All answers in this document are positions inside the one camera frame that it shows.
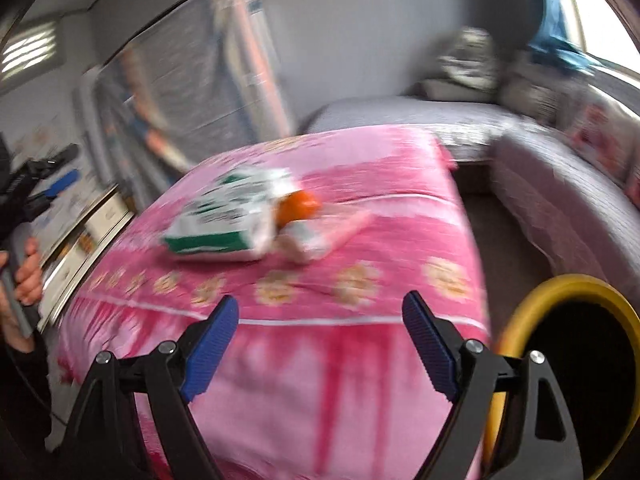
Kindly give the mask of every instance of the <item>drawer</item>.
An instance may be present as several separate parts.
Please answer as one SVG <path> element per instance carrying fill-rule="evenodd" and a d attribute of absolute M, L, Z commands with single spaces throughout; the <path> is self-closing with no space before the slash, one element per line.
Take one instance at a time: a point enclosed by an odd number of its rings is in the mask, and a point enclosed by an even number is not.
<path fill-rule="evenodd" d="M 122 220 L 127 211 L 127 206 L 124 205 L 120 196 L 115 194 L 86 220 L 84 227 L 96 243 L 100 243 L 107 233 Z"/>
<path fill-rule="evenodd" d="M 86 260 L 86 253 L 76 242 L 64 258 L 57 264 L 53 273 L 45 280 L 44 293 L 40 301 L 40 315 L 48 316 L 64 290 L 73 280 L 76 272 Z"/>

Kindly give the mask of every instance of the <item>pink plastic package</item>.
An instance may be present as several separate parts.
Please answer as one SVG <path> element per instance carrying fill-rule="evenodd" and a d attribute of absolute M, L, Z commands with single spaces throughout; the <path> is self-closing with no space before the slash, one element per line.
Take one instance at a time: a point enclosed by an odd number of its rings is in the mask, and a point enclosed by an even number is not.
<path fill-rule="evenodd" d="M 278 246 L 297 264 L 321 260 L 365 228 L 372 219 L 367 209 L 347 204 L 325 204 L 308 220 L 288 223 L 278 235 Z"/>

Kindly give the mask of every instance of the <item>window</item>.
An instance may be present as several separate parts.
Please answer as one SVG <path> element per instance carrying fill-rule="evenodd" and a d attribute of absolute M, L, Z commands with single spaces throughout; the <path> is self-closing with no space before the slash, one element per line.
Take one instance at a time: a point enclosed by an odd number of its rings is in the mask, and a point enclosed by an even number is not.
<path fill-rule="evenodd" d="M 561 0 L 569 40 L 593 57 L 640 74 L 640 53 L 606 0 Z"/>
<path fill-rule="evenodd" d="M 61 61 L 58 28 L 54 21 L 25 28 L 15 34 L 2 51 L 0 91 L 25 83 Z"/>

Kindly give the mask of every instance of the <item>silver bolt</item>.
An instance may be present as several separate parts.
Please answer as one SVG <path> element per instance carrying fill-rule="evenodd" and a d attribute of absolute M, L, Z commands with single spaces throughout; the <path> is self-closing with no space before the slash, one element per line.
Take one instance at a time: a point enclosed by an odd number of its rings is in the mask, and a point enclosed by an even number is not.
<path fill-rule="evenodd" d="M 529 354 L 529 358 L 537 365 L 541 365 L 545 362 L 545 355 L 538 350 L 532 350 Z"/>
<path fill-rule="evenodd" d="M 98 355 L 95 357 L 95 362 L 97 362 L 99 365 L 105 365 L 109 361 L 111 361 L 111 352 L 107 350 L 98 352 Z"/>
<path fill-rule="evenodd" d="M 176 348 L 177 346 L 174 341 L 162 341 L 158 345 L 158 351 L 161 354 L 166 354 L 166 355 L 174 353 Z"/>
<path fill-rule="evenodd" d="M 465 343 L 466 349 L 474 354 L 482 353 L 484 345 L 476 339 L 470 339 Z"/>

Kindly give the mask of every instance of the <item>blue object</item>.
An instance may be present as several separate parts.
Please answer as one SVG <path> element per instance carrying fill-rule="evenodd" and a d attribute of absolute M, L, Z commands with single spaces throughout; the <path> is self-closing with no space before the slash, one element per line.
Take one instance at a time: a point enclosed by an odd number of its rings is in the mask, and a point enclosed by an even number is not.
<path fill-rule="evenodd" d="M 204 393 L 216 373 L 220 360 L 238 327 L 238 302 L 231 296 L 223 298 L 216 308 L 218 313 L 210 322 L 206 332 L 187 358 L 184 383 L 180 389 L 182 397 L 191 402 L 193 397 Z"/>
<path fill-rule="evenodd" d="M 543 0 L 542 23 L 529 48 L 533 62 L 561 70 L 586 70 L 600 64 L 569 41 L 560 0 Z"/>
<path fill-rule="evenodd" d="M 428 316 L 420 301 L 420 295 L 414 292 L 404 297 L 402 321 L 434 389 L 454 402 L 459 393 L 456 361 L 434 325 L 434 319 Z"/>
<path fill-rule="evenodd" d="M 44 192 L 44 195 L 49 198 L 55 198 L 62 193 L 67 187 L 71 186 L 80 179 L 80 172 L 78 170 L 71 170 L 66 175 L 57 179 L 49 189 Z"/>

